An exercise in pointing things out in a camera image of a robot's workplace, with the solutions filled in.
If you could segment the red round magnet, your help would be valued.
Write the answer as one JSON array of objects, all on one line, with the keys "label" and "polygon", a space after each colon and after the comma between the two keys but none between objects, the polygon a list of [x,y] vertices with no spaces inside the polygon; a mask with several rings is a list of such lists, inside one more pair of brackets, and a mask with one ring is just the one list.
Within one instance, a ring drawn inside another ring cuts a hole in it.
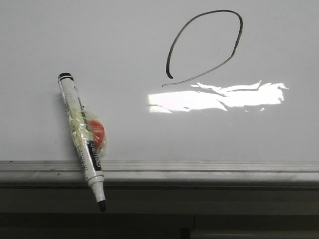
[{"label": "red round magnet", "polygon": [[103,125],[97,120],[89,120],[88,124],[94,135],[95,145],[97,147],[103,146],[105,141],[105,129]]}]

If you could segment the white black whiteboard marker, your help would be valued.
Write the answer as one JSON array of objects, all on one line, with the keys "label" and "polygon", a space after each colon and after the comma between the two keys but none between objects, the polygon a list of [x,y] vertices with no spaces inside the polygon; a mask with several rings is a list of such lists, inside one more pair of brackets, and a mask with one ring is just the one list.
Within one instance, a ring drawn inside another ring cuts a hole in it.
[{"label": "white black whiteboard marker", "polygon": [[67,110],[71,137],[82,163],[85,180],[93,191],[100,211],[105,212],[106,197],[102,164],[74,78],[70,73],[61,73],[58,76],[58,84]]}]

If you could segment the black drawn zero stroke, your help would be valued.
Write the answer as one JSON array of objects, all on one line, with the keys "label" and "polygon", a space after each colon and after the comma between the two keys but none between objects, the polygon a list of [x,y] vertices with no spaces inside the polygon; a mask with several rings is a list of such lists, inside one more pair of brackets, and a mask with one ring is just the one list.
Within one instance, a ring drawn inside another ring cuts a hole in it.
[{"label": "black drawn zero stroke", "polygon": [[176,35],[174,41],[172,42],[171,44],[171,47],[169,49],[169,52],[168,52],[168,56],[167,56],[167,59],[166,59],[166,65],[165,65],[165,73],[167,75],[168,78],[170,79],[173,79],[173,75],[171,74],[170,72],[170,62],[171,62],[171,57],[172,57],[172,54],[173,54],[173,50],[174,50],[174,47],[177,43],[177,41],[179,40],[179,38],[181,37],[182,33],[185,31],[185,29],[192,23],[194,22],[196,19],[202,17],[202,16],[205,16],[205,15],[209,15],[209,14],[215,14],[215,13],[230,13],[230,14],[233,14],[235,15],[238,20],[239,20],[239,29],[238,29],[238,33],[237,33],[237,37],[236,37],[236,41],[234,43],[234,46],[233,46],[233,50],[230,54],[230,56],[223,62],[221,62],[219,65],[199,74],[199,75],[196,75],[194,77],[191,77],[189,79],[186,79],[186,80],[183,80],[183,81],[180,81],[180,82],[174,82],[174,83],[165,83],[163,84],[161,87],[166,87],[166,86],[175,86],[175,85],[180,85],[180,84],[184,84],[186,82],[190,82],[192,80],[195,80],[199,77],[202,77],[204,75],[207,75],[208,73],[210,72],[213,72],[215,70],[217,70],[218,68],[222,67],[223,65],[225,65],[226,63],[228,63],[235,55],[236,53],[236,50],[237,50],[237,47],[239,45],[239,42],[240,42],[240,39],[241,39],[241,36],[242,36],[242,31],[243,31],[243,19],[242,19],[242,16],[233,11],[233,10],[229,10],[229,9],[218,9],[218,10],[213,10],[213,11],[207,11],[207,12],[203,12],[201,14],[198,14],[196,16],[194,16],[193,18],[191,18],[190,20],[188,20],[184,25],[183,27],[180,29],[180,31],[178,32],[178,34]]}]

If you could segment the aluminium whiteboard frame rail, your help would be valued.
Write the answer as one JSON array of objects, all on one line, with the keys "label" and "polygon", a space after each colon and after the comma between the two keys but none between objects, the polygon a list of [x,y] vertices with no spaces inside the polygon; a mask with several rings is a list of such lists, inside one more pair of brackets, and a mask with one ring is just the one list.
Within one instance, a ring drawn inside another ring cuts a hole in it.
[{"label": "aluminium whiteboard frame rail", "polygon": [[[103,161],[106,186],[124,187],[288,187],[317,188],[319,165],[297,162],[145,162]],[[1,161],[0,184],[82,186],[83,170],[76,161]]]}]

